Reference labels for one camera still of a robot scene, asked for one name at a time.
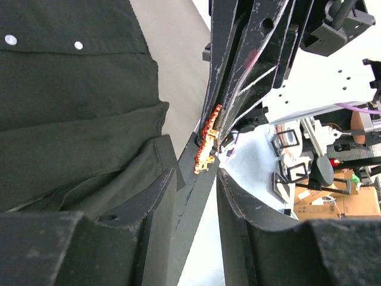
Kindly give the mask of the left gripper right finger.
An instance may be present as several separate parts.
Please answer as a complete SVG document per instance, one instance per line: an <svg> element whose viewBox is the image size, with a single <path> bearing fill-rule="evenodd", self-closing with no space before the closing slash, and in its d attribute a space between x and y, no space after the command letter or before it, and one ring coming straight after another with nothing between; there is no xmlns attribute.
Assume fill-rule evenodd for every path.
<svg viewBox="0 0 381 286"><path fill-rule="evenodd" d="M295 220L217 172L227 285L379 285L380 221Z"/></svg>

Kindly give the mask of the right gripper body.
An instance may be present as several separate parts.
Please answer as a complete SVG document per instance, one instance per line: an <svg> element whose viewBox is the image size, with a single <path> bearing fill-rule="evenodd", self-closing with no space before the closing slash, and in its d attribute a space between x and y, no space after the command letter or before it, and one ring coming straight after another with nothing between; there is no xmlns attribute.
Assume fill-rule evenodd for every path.
<svg viewBox="0 0 381 286"><path fill-rule="evenodd" d="M345 65L350 45L376 24L364 1L295 1L285 37L285 79L327 75Z"/></svg>

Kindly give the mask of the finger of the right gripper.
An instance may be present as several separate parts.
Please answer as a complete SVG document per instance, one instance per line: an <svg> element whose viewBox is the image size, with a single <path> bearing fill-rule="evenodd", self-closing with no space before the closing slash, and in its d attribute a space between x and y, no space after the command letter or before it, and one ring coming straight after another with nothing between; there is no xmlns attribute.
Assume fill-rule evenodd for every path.
<svg viewBox="0 0 381 286"><path fill-rule="evenodd" d="M210 62L210 74L199 128L217 104L223 104L224 90L229 82L233 60L238 51L241 34L253 8L253 1L210 1L211 16L210 46L203 52L203 59Z"/></svg>
<svg viewBox="0 0 381 286"><path fill-rule="evenodd" d="M217 117L220 140L273 87L295 6L295 1L253 2Z"/></svg>

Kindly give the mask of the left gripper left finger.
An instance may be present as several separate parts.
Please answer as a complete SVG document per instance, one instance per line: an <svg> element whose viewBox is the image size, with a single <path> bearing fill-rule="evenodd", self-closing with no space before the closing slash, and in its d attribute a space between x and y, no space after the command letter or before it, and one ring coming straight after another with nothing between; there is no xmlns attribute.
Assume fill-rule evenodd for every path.
<svg viewBox="0 0 381 286"><path fill-rule="evenodd" d="M177 176L98 219L81 212L1 215L2 285L164 285Z"/></svg>

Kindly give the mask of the orange maple leaf brooch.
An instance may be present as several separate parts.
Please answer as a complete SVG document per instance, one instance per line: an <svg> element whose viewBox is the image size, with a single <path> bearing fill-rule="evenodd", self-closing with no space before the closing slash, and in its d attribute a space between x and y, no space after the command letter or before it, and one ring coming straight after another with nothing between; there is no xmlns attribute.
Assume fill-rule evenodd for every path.
<svg viewBox="0 0 381 286"><path fill-rule="evenodd" d="M221 104L216 105L210 119L206 122L205 127L202 130L202 142L195 156L195 167L193 170L196 175L203 171L208 171L208 165L215 162L215 158L211 155L211 151L215 140L219 135L219 131L214 130L214 123L221 108Z"/></svg>

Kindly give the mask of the black button shirt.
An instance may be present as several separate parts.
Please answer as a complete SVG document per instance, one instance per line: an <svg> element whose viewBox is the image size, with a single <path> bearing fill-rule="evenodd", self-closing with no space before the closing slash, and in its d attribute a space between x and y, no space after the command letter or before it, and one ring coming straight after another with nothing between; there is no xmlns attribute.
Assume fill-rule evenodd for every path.
<svg viewBox="0 0 381 286"><path fill-rule="evenodd" d="M129 1L1 2L1 211L97 217L177 167Z"/></svg>

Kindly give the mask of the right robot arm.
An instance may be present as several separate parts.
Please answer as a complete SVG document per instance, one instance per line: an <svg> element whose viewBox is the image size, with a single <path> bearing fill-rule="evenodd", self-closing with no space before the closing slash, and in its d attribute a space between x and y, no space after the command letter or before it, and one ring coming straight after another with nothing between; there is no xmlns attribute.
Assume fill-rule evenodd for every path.
<svg viewBox="0 0 381 286"><path fill-rule="evenodd" d="M218 111L219 140L256 108L271 122L373 98L372 39L380 22L364 1L210 1L210 75L199 131Z"/></svg>

